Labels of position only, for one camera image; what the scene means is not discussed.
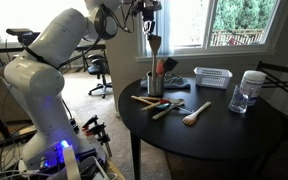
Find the office chair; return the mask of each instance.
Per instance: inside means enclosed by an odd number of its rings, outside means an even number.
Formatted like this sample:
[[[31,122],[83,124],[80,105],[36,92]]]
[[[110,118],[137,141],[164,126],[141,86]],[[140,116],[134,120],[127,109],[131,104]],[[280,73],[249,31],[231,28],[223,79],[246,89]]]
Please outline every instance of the office chair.
[[[92,95],[92,92],[97,89],[102,89],[102,98],[105,98],[106,88],[112,88],[112,83],[107,83],[105,79],[106,74],[110,74],[108,61],[104,56],[92,54],[87,57],[88,60],[92,61],[92,66],[87,68],[87,71],[90,75],[97,75],[97,79],[100,79],[102,76],[102,84],[97,84],[97,86],[90,90],[88,95]]]

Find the white lid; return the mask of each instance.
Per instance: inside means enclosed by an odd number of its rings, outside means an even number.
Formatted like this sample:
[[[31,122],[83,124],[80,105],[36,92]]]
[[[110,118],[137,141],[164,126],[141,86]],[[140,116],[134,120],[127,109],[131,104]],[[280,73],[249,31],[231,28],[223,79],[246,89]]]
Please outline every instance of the white lid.
[[[244,72],[243,77],[252,81],[264,81],[266,78],[266,74],[260,71],[248,70]]]

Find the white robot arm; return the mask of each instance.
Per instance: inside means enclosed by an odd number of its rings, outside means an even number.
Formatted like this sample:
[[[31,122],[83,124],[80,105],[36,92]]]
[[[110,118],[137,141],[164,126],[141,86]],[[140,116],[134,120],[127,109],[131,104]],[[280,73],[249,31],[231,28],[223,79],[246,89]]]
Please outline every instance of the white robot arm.
[[[64,78],[58,68],[69,59],[82,38],[98,42],[116,35],[118,24],[112,11],[123,2],[85,0],[88,17],[72,8],[63,11],[30,46],[6,66],[5,78],[23,93],[27,113],[37,129],[23,149],[21,170],[38,170],[41,162],[47,167],[56,166],[59,163],[59,151],[54,149],[60,149],[62,140],[72,145],[75,153],[93,148],[86,139],[76,135],[69,123],[61,96]],[[151,3],[155,1],[125,2],[132,5],[133,16],[144,10],[156,10],[151,8]],[[146,8],[143,6],[145,2],[150,4]]]

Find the beige carpet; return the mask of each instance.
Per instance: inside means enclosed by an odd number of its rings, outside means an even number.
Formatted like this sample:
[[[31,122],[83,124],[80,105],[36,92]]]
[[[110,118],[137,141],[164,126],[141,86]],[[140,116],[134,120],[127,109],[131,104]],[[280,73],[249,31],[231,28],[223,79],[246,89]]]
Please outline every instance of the beige carpet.
[[[107,90],[105,99],[101,97],[101,90],[93,92],[89,96],[89,90],[93,89],[101,79],[91,76],[83,70],[68,71],[64,74],[65,87],[62,96],[67,106],[83,121],[97,115],[99,122],[104,122],[106,132],[109,134],[109,142],[112,150],[112,161],[118,166],[126,179],[134,179],[130,133],[121,119],[115,117],[115,104],[112,89]],[[165,155],[163,151],[142,142],[142,179],[168,180],[171,179]]]

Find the window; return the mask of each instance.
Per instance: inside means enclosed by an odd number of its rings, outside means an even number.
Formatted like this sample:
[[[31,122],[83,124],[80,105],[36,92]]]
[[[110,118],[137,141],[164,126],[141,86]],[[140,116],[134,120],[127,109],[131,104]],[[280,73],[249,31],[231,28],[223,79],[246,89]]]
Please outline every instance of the window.
[[[241,53],[272,48],[280,0],[160,0],[154,34],[159,55]],[[145,43],[143,56],[151,55]]]
[[[0,0],[0,43],[5,42],[6,38],[8,42],[17,42],[17,37],[7,37],[7,28],[28,28],[41,32],[54,17],[68,8],[75,8],[84,16],[88,14],[83,0]]]

